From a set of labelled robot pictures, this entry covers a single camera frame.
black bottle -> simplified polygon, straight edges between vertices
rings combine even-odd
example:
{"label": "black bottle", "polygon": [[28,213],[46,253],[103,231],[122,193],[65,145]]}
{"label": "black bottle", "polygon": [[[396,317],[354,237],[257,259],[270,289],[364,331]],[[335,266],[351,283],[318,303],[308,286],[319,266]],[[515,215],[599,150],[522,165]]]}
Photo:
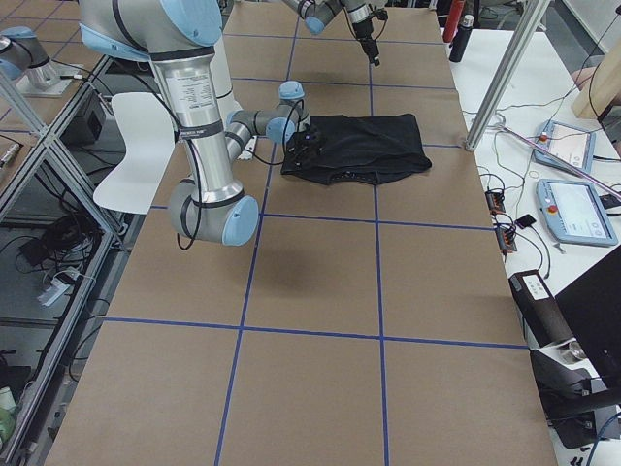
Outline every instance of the black bottle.
{"label": "black bottle", "polygon": [[462,22],[457,26],[457,34],[451,44],[451,51],[448,59],[454,63],[462,61],[464,51],[466,51],[466,45],[470,39],[470,34],[473,32],[474,17],[472,15],[464,15]]}

white table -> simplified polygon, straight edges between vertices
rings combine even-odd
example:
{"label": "white table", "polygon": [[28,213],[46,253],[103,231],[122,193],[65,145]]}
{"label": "white table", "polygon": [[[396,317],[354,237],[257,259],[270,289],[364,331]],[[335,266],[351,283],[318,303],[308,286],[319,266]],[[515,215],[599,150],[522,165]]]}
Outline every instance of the white table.
{"label": "white table", "polygon": [[[462,109],[465,111],[464,117],[469,127],[474,117],[469,112],[475,113],[478,110],[511,34],[510,31],[475,30],[468,43],[463,60],[460,63],[451,63],[451,71],[460,94]],[[501,100],[499,109],[511,105],[545,104],[564,96],[572,87],[573,81],[561,59],[545,34],[538,32],[526,49]],[[507,127],[523,136],[538,134],[542,124],[552,116],[556,120],[587,130],[599,128],[596,121],[579,119],[573,115],[571,105],[577,95],[578,91],[574,89],[563,101],[557,101],[544,107],[513,108],[502,111],[502,114],[507,119]],[[521,180],[517,176],[499,166],[494,151],[494,134],[495,131],[488,131],[476,148],[477,164],[501,177],[506,186],[520,185]],[[616,158],[616,151],[604,131],[598,131],[596,134],[595,155]],[[499,160],[504,166],[517,173],[526,174],[524,192],[519,204],[519,189],[506,191],[507,212],[514,219],[526,214],[537,219],[537,223],[533,226],[547,243],[551,258],[551,272],[546,284],[553,294],[557,294],[610,253],[613,248],[563,244],[562,250],[565,253],[562,253],[554,247],[557,242],[545,227],[545,220],[537,204],[535,187],[538,179],[577,180],[577,178],[536,162],[532,162],[529,167],[531,149],[507,134],[501,134],[497,137],[497,149]],[[482,168],[480,172],[486,173],[485,169]],[[621,163],[594,161],[592,175],[608,184],[621,183]],[[487,185],[488,178],[490,177],[482,177],[484,186]],[[500,182],[492,179],[490,180],[490,187],[500,187]],[[621,217],[612,217],[610,220],[615,232],[621,238]],[[529,228],[520,231],[520,234],[531,239],[543,250],[540,239]],[[519,237],[516,239],[516,245],[518,252],[509,254],[507,257],[508,277],[519,271],[537,268],[539,265],[539,253],[532,245]],[[544,261],[540,274],[543,276],[546,270],[547,260]],[[588,452],[585,454],[578,449],[565,449],[554,431],[551,431],[551,436],[560,465],[569,464],[575,456],[584,456],[585,459],[582,464],[585,464]],[[619,464],[620,458],[621,441],[601,442],[598,445],[592,466],[616,466]]]}

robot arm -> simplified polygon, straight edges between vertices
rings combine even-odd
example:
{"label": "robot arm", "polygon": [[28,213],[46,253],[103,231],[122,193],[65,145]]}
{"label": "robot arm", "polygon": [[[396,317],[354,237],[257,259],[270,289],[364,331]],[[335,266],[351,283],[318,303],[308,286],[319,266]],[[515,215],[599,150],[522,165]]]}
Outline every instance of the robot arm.
{"label": "robot arm", "polygon": [[369,57],[369,63],[379,65],[379,49],[373,38],[373,17],[388,20],[383,9],[385,0],[284,0],[291,9],[305,21],[312,34],[321,34],[340,10],[345,10],[347,19],[353,28],[355,38],[362,45],[362,50]]}
{"label": "robot arm", "polygon": [[25,71],[32,85],[41,90],[60,81],[39,39],[24,26],[0,31],[0,68],[11,80],[16,80]]}
{"label": "robot arm", "polygon": [[[189,238],[246,243],[258,222],[258,204],[245,195],[231,164],[253,135],[267,134],[280,143],[308,119],[298,104],[302,88],[286,83],[275,110],[234,113],[225,131],[211,70],[215,50],[222,47],[215,0],[82,0],[81,12],[86,45],[149,62],[175,115],[192,170],[169,202],[175,229]],[[290,86],[297,90],[288,92]]]}

black garment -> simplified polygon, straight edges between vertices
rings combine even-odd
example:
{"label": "black garment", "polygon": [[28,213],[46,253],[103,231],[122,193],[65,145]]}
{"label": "black garment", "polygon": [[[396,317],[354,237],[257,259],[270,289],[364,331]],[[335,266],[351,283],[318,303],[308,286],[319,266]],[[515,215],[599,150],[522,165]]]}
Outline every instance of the black garment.
{"label": "black garment", "polygon": [[323,139],[321,149],[288,150],[280,170],[283,175],[321,184],[382,184],[431,167],[414,115],[313,116],[310,120]]}

white sticker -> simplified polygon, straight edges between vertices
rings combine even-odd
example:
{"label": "white sticker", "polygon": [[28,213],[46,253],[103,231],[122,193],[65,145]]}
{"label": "white sticker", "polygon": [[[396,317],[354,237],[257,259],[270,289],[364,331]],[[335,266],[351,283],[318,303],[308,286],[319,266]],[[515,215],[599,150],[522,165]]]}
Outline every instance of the white sticker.
{"label": "white sticker", "polygon": [[531,292],[531,296],[533,296],[534,299],[539,300],[549,297],[547,291],[543,287],[543,283],[537,275],[525,275],[524,284]]}
{"label": "white sticker", "polygon": [[212,81],[209,75],[167,78],[166,83],[179,113],[205,110],[215,105]]}

